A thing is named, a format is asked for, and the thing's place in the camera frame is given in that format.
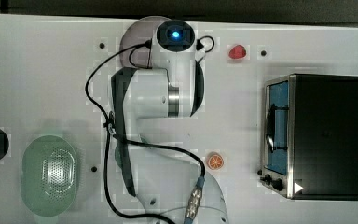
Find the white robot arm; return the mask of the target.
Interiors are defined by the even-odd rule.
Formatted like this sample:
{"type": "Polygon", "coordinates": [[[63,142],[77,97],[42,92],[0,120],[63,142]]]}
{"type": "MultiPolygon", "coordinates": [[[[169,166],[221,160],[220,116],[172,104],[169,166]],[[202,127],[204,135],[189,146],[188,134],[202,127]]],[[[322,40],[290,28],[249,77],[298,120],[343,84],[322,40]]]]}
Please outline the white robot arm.
{"type": "Polygon", "coordinates": [[[127,192],[152,224],[228,224],[223,192],[204,162],[178,144],[203,102],[197,33],[166,20],[152,31],[150,63],[111,78],[117,150],[127,192]]]}

